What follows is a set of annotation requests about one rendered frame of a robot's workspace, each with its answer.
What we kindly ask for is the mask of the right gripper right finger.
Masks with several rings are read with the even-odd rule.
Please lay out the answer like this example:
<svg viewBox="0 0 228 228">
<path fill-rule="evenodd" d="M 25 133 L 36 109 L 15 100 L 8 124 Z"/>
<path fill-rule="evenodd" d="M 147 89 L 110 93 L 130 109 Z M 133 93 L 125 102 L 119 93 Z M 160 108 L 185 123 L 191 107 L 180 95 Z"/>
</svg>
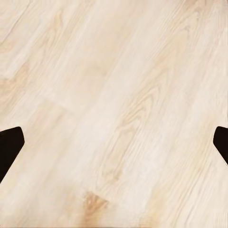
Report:
<svg viewBox="0 0 228 228">
<path fill-rule="evenodd" d="M 228 164 L 228 128 L 217 126 L 213 144 Z"/>
</svg>

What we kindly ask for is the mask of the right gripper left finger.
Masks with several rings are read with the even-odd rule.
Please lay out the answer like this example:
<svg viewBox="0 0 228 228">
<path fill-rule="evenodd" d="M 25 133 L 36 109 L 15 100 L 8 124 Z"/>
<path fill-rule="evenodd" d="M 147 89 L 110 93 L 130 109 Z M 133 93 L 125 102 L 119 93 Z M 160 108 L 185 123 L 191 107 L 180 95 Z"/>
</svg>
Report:
<svg viewBox="0 0 228 228">
<path fill-rule="evenodd" d="M 20 126 L 0 132 L 0 183 L 25 145 Z"/>
</svg>

